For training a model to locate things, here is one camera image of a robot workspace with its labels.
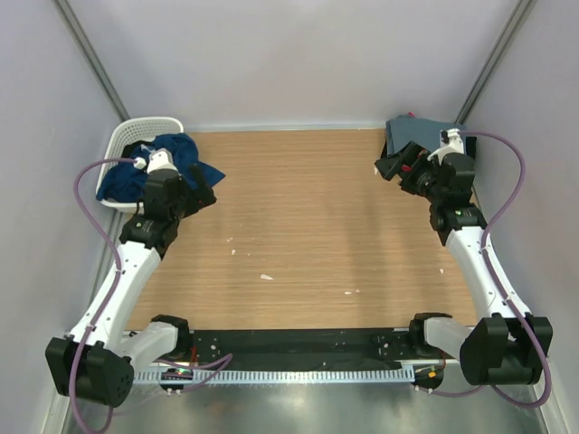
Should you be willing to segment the blue mickey t-shirt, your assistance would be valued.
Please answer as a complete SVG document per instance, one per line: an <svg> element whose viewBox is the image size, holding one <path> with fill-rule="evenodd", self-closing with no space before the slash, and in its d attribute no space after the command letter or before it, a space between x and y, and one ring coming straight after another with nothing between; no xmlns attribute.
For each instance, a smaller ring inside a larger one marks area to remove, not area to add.
<svg viewBox="0 0 579 434"><path fill-rule="evenodd" d="M225 174L213 166L199 160L199 151L195 141L185 133L164 134L156 136L149 149L136 149L133 159L143 157L146 161L151 153L162 148L172 154L173 163L192 189L196 188L195 180L189 172L191 165L198 165L206 182L215 186L220 183ZM146 172L140 171L129 163L118 163L108 170L96 199L112 200L117 203L135 203L143 193L148 178Z"/></svg>

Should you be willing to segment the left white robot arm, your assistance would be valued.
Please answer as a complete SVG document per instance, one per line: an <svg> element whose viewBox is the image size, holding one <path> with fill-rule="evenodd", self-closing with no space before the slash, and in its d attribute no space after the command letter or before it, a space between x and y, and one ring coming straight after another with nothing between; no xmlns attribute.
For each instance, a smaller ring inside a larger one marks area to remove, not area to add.
<svg viewBox="0 0 579 434"><path fill-rule="evenodd" d="M154 316L144 331L125 338L136 301L176 239L180 222L216 202L200 165L181 172L154 169L142 205L111 245L113 264L82 319L64 337L47 344L45 358L57 392L107 407L119 407L136 373L166 356L183 361L192 350L188 322Z"/></svg>

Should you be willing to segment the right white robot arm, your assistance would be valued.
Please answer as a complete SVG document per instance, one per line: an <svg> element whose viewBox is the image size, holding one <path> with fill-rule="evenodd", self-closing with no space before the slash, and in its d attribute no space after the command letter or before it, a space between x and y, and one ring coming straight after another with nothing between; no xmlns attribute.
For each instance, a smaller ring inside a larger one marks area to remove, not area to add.
<svg viewBox="0 0 579 434"><path fill-rule="evenodd" d="M474 160L461 146L430 152L409 142L397 153L383 150L375 168L429 202L431 226L457 262L479 318L469 328L448 314L417 314L407 336L410 351L421 358L444 352L474 386L537 383L553 328L518 296L484 232L487 222L471 200Z"/></svg>

